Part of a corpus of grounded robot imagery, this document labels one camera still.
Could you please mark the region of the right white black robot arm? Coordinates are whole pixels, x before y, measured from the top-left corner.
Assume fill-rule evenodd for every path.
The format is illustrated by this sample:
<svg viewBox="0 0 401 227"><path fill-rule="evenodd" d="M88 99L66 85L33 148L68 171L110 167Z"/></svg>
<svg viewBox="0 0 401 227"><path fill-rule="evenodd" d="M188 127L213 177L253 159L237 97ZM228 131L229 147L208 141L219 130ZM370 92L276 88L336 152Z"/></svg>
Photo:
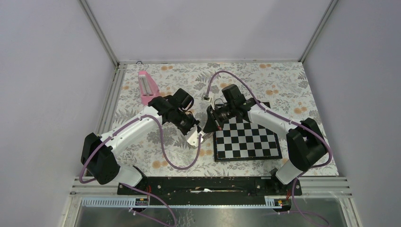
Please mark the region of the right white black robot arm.
<svg viewBox="0 0 401 227"><path fill-rule="evenodd" d="M205 133L222 130L229 119L236 117L263 126L285 138L289 160L275 173L276 179L271 182L274 193L283 195L290 189L290 183L295 178L307 172L329 153L329 147L315 120L307 118L295 122L285 118L254 96L246 99L236 85L229 85L222 92L226 101L223 104L210 104L206 109Z"/></svg>

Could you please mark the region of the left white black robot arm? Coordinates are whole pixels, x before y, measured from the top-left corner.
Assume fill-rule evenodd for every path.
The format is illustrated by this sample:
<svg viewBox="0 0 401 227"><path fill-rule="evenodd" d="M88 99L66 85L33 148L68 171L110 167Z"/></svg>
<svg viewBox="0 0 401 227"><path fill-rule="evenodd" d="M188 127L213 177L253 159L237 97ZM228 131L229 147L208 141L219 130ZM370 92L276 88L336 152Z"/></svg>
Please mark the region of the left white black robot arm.
<svg viewBox="0 0 401 227"><path fill-rule="evenodd" d="M153 98L148 106L124 125L102 135L87 135L81 154L83 168L79 181L82 184L97 181L100 185L112 181L124 183L133 193L142 194L147 187L143 174L135 167L119 164L117 157L152 130L162 132L164 123L173 124L190 146L199 148L203 135L200 122L189 112L193 103L194 98L180 88L172 96Z"/></svg>

